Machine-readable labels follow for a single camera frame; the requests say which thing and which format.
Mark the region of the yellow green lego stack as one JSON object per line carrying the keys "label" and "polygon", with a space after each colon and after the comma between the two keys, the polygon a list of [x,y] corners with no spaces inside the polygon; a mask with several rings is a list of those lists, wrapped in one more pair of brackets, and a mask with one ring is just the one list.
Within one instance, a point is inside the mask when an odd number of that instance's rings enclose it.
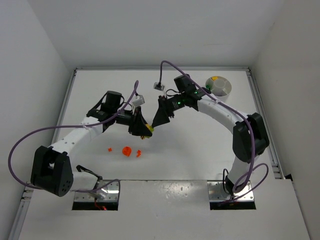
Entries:
{"label": "yellow green lego stack", "polygon": [[142,140],[149,139],[153,136],[153,132],[154,132],[154,128],[151,125],[146,123],[145,127],[141,130],[140,138]]}

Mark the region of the orange round lego piece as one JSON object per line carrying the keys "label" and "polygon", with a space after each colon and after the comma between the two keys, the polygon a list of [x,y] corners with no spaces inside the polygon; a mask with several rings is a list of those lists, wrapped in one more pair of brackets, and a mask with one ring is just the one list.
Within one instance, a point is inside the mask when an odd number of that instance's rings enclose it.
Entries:
{"label": "orange round lego piece", "polygon": [[122,149],[122,154],[126,157],[129,157],[132,153],[132,148],[129,147],[129,146],[125,146],[123,149]]}

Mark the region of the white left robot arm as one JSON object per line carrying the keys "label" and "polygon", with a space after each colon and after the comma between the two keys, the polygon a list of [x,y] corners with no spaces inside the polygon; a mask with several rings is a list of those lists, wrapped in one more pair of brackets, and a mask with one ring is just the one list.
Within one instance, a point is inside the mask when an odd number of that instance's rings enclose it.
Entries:
{"label": "white left robot arm", "polygon": [[87,112],[81,127],[73,129],[48,147],[40,146],[34,154],[30,182],[58,197],[63,197],[69,191],[95,192],[102,176],[81,165],[77,165],[76,170],[72,169],[81,149],[113,124],[127,126],[129,134],[133,136],[152,136],[151,127],[142,115],[144,97],[135,94],[133,102],[130,103],[131,110],[121,109],[124,106],[122,99],[121,93],[107,91]]}

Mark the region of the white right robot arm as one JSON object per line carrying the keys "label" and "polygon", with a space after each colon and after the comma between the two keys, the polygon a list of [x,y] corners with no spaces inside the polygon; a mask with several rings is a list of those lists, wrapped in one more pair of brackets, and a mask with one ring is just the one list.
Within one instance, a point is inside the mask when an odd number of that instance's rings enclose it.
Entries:
{"label": "white right robot arm", "polygon": [[170,122],[174,112],[189,107],[222,124],[232,134],[232,150],[235,155],[231,170],[224,181],[224,190],[229,195],[240,192],[248,183],[254,170],[255,160],[270,145],[262,116],[241,113],[219,101],[208,90],[199,87],[189,74],[174,79],[178,93],[158,97],[158,110],[152,127]]}

